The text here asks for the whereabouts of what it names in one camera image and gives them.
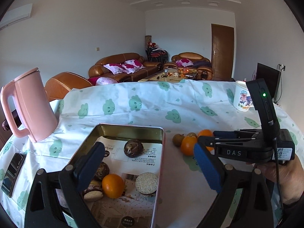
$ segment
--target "black tv screen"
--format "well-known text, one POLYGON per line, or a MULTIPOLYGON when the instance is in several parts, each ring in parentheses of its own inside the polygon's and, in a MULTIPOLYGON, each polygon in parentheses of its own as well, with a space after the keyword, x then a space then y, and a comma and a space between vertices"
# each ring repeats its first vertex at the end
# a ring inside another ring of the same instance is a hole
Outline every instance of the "black tv screen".
POLYGON ((271 98, 277 99, 281 72, 266 65, 257 64, 256 79, 264 79, 270 92, 271 98))

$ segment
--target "orange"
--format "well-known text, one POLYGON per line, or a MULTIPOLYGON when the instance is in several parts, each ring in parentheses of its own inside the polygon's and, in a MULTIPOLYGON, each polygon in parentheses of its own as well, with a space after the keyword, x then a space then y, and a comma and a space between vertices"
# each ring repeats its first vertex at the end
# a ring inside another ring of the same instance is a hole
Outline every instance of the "orange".
POLYGON ((103 192, 109 198, 119 198, 125 189, 125 183, 123 179, 116 174, 106 175, 101 183, 103 192))
POLYGON ((180 146, 181 152, 186 156, 193 156, 194 145, 197 143, 197 138, 194 136, 186 136, 180 146))
MULTIPOLYGON (((203 129, 201 130, 198 134, 197 134, 197 138, 201 135, 204 135, 204 136, 213 136, 213 133, 210 129, 203 129)), ((206 147, 207 150, 210 152, 212 151, 214 148, 213 147, 210 147, 210 146, 207 146, 206 147)))

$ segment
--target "smartphone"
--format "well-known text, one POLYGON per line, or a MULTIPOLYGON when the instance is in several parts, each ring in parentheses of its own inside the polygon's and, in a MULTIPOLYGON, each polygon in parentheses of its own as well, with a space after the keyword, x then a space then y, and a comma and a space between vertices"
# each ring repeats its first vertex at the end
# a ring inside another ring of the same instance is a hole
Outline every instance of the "smartphone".
POLYGON ((4 176, 1 189, 8 197, 12 197, 13 189, 24 163, 26 154, 15 153, 4 176))

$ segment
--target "dark blanket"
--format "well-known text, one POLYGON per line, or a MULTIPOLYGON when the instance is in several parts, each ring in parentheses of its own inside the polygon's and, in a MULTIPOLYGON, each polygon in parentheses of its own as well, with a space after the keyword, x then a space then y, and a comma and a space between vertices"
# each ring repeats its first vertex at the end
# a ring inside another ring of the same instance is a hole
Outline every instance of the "dark blanket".
POLYGON ((198 68, 198 67, 208 67, 208 68, 212 68, 212 65, 210 62, 208 61, 196 61, 193 63, 193 65, 191 66, 193 68, 198 68))

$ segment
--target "white paper cup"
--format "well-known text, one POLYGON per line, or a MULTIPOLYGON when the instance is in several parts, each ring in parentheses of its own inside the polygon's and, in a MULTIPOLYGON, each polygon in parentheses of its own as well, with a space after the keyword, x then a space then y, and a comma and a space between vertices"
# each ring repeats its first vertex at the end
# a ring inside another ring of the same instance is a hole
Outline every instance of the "white paper cup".
POLYGON ((247 112, 252 104, 246 82, 236 81, 233 106, 242 112, 247 112))

